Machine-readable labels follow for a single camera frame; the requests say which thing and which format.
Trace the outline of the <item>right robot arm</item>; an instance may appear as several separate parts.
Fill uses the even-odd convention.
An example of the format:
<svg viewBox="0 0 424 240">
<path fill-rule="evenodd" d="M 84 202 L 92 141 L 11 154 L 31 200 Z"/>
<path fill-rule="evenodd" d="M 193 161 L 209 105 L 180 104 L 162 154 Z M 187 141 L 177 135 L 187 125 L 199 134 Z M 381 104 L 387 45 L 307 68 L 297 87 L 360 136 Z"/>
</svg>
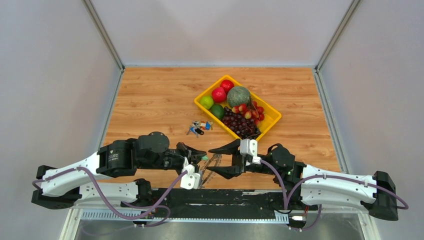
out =
<svg viewBox="0 0 424 240">
<path fill-rule="evenodd" d="M 230 166 L 213 166 L 209 170 L 225 179 L 245 172 L 273 175 L 282 189 L 282 210 L 304 210 L 308 206 L 335 205 L 367 211 L 374 218 L 385 221 L 399 219 L 399 197 L 388 173 L 355 175 L 324 170 L 297 161 L 295 155 L 276 143 L 266 154 L 258 152 L 254 139 L 236 139 L 209 150 L 209 153 L 230 155 Z"/>
</svg>

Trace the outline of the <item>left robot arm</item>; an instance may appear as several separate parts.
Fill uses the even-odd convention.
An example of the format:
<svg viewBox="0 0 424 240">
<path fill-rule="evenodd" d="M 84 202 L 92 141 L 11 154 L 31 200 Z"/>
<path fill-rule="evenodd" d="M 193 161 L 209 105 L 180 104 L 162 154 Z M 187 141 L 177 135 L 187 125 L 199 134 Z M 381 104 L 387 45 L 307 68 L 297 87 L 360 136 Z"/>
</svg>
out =
<svg viewBox="0 0 424 240">
<path fill-rule="evenodd" d="M 37 169 L 31 202 L 41 207 L 60 210 L 84 202 L 99 201 L 101 197 L 89 174 L 98 180 L 134 176 L 141 170 L 175 170 L 183 177 L 182 188 L 197 189 L 202 181 L 199 162 L 205 151 L 178 142 L 170 148 L 169 138 L 154 131 L 138 138 L 115 140 L 89 157 L 71 165 L 54 168 L 41 165 Z"/>
</svg>

